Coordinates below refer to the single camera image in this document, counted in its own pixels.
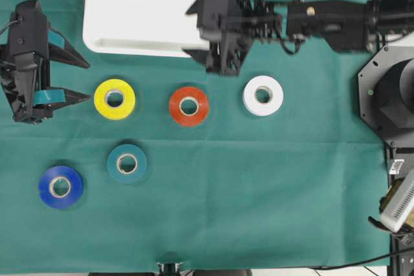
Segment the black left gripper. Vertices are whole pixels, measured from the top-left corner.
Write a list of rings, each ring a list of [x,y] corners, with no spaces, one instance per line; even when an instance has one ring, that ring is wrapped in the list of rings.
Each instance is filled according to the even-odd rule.
[[[49,59],[88,69],[90,64],[57,30],[48,30]],[[1,88],[18,123],[41,123],[52,110],[87,101],[90,96],[69,89],[49,88],[50,61],[34,52],[12,56],[1,45]]]

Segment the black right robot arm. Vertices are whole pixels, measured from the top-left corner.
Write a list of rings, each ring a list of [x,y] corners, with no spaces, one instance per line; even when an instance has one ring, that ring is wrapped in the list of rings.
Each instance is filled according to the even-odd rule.
[[[279,43],[294,55],[314,36],[336,52],[365,52],[378,36],[413,32],[413,0],[195,0],[186,14],[197,16],[209,48],[184,53],[222,76],[239,75],[255,41]]]

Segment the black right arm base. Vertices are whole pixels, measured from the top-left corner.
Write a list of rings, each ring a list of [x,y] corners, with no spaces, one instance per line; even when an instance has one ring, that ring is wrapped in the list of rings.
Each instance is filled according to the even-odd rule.
[[[358,73],[360,116],[391,147],[413,147],[413,47],[385,46]]]

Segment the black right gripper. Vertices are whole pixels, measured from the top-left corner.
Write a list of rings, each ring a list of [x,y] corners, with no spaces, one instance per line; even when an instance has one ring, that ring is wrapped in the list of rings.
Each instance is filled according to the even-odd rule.
[[[195,0],[185,14],[202,14],[203,4],[203,0]],[[208,50],[182,51],[203,65],[209,74],[238,76],[255,41],[283,44],[283,16],[275,11],[281,6],[281,1],[229,0],[228,13],[221,18],[221,39],[207,41]]]

